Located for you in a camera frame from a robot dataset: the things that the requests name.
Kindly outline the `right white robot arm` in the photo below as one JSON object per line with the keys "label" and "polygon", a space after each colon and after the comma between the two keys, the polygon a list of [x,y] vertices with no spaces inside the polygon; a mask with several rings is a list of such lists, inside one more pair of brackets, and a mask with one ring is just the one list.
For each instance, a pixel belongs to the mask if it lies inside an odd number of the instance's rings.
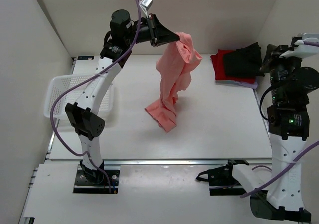
{"label": "right white robot arm", "polygon": [[268,45],[261,72],[270,76],[272,104],[262,113],[268,123],[272,150],[271,179],[263,182],[245,160],[199,173],[211,196],[239,196],[250,199],[252,214],[261,219],[310,223],[301,193],[301,158],[313,149],[306,146],[310,118],[308,94],[319,87],[318,71],[301,65],[319,52],[319,36],[301,33],[290,45]]}

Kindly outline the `pink t shirt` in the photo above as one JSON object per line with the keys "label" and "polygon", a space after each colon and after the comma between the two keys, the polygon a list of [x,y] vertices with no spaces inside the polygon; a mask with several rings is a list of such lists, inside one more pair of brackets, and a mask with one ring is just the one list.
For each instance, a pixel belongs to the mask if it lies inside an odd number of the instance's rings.
{"label": "pink t shirt", "polygon": [[145,107],[147,114],[165,132],[177,126],[178,92],[186,90],[191,83],[191,72],[197,68],[202,56],[196,51],[190,34],[178,32],[179,40],[168,45],[156,62],[161,75],[160,96]]}

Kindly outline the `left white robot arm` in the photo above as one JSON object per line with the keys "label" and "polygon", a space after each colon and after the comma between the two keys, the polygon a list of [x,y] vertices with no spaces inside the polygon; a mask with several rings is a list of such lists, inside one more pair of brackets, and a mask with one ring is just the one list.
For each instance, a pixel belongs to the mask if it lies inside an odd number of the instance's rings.
{"label": "left white robot arm", "polygon": [[179,36],[164,27],[155,14],[140,21],[132,21],[129,12],[123,9],[111,15],[110,31],[105,36],[96,69],[98,76],[88,82],[74,103],[65,107],[84,153],[80,166],[92,184],[99,185],[107,179],[99,144],[105,121],[98,117],[98,112],[106,91],[131,54],[130,45],[150,42],[151,46],[158,47],[178,40]]}

